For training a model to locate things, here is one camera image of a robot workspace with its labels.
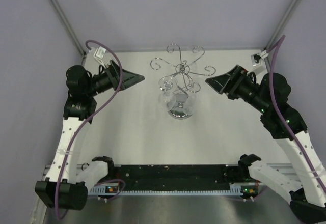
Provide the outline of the ribbed clear flute glass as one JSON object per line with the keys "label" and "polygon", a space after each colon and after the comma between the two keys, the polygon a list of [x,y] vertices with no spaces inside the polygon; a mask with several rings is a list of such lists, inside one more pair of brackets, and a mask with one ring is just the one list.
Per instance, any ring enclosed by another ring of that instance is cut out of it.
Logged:
{"label": "ribbed clear flute glass", "polygon": [[201,86],[199,83],[194,82],[192,85],[187,86],[186,95],[187,99],[183,104],[183,112],[187,116],[191,116],[196,108],[197,93],[200,91]]}

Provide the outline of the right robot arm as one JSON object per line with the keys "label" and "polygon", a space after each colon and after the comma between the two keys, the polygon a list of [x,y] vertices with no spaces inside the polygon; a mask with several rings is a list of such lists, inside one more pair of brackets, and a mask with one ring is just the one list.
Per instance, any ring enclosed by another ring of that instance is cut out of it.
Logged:
{"label": "right robot arm", "polygon": [[261,113],[263,127],[284,151],[299,180],[291,180],[254,154],[240,158],[238,176],[244,181],[253,178],[277,193],[301,222],[324,222],[325,167],[301,114],[288,104],[291,86],[286,78],[270,72],[257,83],[255,73],[236,65],[205,82],[217,93],[231,100],[242,99]]}

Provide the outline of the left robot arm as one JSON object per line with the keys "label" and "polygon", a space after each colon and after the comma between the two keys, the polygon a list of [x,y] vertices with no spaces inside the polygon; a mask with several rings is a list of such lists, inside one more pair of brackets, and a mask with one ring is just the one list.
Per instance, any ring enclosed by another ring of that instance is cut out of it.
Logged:
{"label": "left robot arm", "polygon": [[77,173],[83,140],[94,116],[99,113],[95,96],[110,89],[117,93],[145,80],[144,76],[122,69],[114,61],[100,66],[95,75],[82,65],[72,66],[67,70],[66,78],[68,97],[60,141],[44,180],[35,185],[37,196],[56,212],[83,209],[91,188],[102,180],[108,182],[115,177],[113,161],[106,156],[93,158],[85,170]]}

